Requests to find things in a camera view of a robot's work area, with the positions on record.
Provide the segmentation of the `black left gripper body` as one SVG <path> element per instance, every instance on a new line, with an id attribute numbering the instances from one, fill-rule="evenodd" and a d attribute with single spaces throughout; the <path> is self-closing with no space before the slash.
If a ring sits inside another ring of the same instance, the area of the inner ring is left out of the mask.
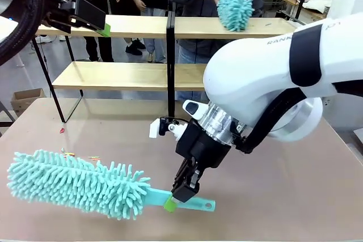
<path id="1" fill-rule="evenodd" d="M 71 15 L 76 7 L 75 1 L 43 0 L 42 25 L 71 33 Z"/>

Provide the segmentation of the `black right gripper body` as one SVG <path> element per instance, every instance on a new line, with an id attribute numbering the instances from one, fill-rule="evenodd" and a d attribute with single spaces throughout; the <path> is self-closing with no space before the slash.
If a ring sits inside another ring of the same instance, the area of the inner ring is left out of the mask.
<path id="1" fill-rule="evenodd" d="M 176 153 L 185 159 L 195 159 L 203 169 L 217 168 L 231 146 L 213 139 L 194 119 L 190 119 L 186 130 L 178 140 Z"/>

